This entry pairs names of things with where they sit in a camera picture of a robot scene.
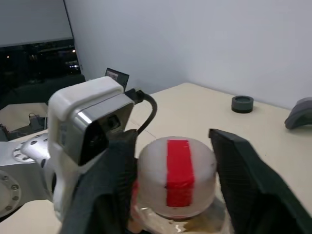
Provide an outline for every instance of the beige tabletop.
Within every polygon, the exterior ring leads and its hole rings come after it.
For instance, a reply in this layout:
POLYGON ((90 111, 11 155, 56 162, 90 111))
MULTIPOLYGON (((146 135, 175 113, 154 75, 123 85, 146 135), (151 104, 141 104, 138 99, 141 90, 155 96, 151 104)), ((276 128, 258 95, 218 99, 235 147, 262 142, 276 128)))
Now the beige tabletop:
MULTIPOLYGON (((156 138, 191 137, 211 147, 210 128, 231 132, 250 141, 260 157, 283 177, 312 214, 312 128, 287 130, 284 121, 290 110, 255 102, 253 112, 234 113, 231 95, 189 83, 152 96, 158 103, 158 113, 138 138, 137 156, 156 138)), ((138 128, 150 111, 147 102, 138 104, 127 128, 138 128)), ((59 226, 53 205, 48 201, 35 201, 2 222, 0 233, 55 234, 59 226)))

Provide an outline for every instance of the red stripe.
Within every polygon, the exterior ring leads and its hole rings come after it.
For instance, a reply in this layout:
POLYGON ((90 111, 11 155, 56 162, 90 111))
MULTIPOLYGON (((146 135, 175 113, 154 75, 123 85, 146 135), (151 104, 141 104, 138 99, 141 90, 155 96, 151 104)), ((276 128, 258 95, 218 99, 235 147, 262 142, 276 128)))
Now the red stripe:
POLYGON ((188 140, 167 141, 167 206, 186 207, 192 203, 194 172, 188 140))

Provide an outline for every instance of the white wall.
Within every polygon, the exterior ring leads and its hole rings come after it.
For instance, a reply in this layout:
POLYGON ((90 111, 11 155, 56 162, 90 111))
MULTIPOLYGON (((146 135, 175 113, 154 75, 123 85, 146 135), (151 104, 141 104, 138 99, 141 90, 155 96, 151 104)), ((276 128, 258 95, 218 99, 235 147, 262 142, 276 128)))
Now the white wall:
POLYGON ((70 38, 63 0, 0 0, 0 47, 70 38))
POLYGON ((66 0, 87 79, 185 81, 292 108, 312 96, 311 0, 66 0))

